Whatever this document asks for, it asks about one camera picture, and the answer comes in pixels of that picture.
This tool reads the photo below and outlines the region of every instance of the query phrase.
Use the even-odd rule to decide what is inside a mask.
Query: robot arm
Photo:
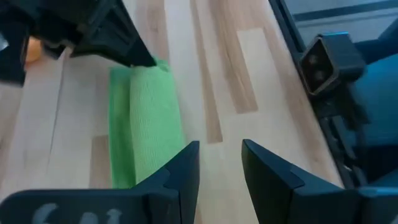
[[[153,66],[122,0],[5,0],[0,2],[0,80],[23,85],[30,35],[59,58],[96,54],[122,65]]]

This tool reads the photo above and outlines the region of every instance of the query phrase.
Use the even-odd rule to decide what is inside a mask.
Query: wooden surface
[[[124,2],[151,52],[170,62],[187,142],[201,141],[197,223],[257,223],[244,138],[341,185],[267,0]],[[27,68],[23,89],[0,86],[0,199],[109,186],[114,63],[69,53]]]

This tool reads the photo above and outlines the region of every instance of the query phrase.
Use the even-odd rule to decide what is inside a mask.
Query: orange object
[[[29,38],[29,43],[27,47],[26,63],[32,63],[37,61],[42,56],[42,44],[36,38]]]

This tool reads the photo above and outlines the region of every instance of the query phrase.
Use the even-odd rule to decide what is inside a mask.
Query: green towel
[[[109,139],[113,187],[135,186],[185,146],[173,75],[156,67],[111,70]]]

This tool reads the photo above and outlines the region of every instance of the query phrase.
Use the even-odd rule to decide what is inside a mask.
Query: black plastic bracket
[[[11,195],[0,205],[0,222],[192,224],[199,172],[195,141],[132,189],[28,190]]]

